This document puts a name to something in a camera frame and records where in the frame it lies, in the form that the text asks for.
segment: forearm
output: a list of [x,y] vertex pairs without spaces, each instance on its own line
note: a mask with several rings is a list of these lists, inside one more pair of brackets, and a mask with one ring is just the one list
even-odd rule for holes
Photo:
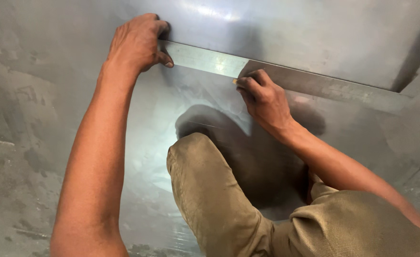
[[131,94],[110,81],[98,83],[72,147],[56,224],[117,222]]
[[328,186],[367,191],[384,198],[420,227],[420,214],[391,185],[359,162],[331,147],[292,120],[282,142],[293,149]]

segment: metal ruler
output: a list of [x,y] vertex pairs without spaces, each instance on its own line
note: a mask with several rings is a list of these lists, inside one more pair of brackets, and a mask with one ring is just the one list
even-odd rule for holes
[[272,81],[285,90],[361,104],[388,113],[397,113],[412,99],[410,96],[368,85],[170,41],[159,40],[158,47],[170,55],[175,65],[232,78],[240,78],[251,71],[264,69]]

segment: hand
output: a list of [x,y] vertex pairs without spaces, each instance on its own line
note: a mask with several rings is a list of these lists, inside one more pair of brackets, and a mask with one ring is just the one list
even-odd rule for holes
[[248,113],[267,132],[282,141],[292,124],[284,89],[272,82],[263,69],[237,80],[237,91],[247,104]]
[[138,75],[153,65],[162,63],[172,68],[170,56],[157,50],[157,38],[168,31],[167,22],[153,13],[135,17],[116,28],[101,77],[132,87]]

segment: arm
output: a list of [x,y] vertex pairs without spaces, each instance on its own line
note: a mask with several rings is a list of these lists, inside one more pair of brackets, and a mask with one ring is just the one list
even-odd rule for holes
[[358,190],[384,198],[420,228],[420,214],[401,194],[375,173],[312,135],[289,113],[284,90],[264,70],[237,80],[237,90],[253,118],[291,148],[323,182],[338,190]]
[[51,237],[52,256],[127,256],[118,227],[127,112],[138,75],[172,60],[157,51],[168,30],[155,14],[116,29],[70,153]]

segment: leg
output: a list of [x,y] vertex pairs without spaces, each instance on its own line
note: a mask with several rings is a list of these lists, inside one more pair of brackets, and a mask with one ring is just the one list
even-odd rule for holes
[[270,256],[273,224],[254,208],[211,140],[193,133],[169,149],[175,202],[207,256]]
[[313,202],[291,216],[288,240],[273,249],[287,256],[420,256],[420,229],[399,210],[368,192],[339,191],[316,182]]

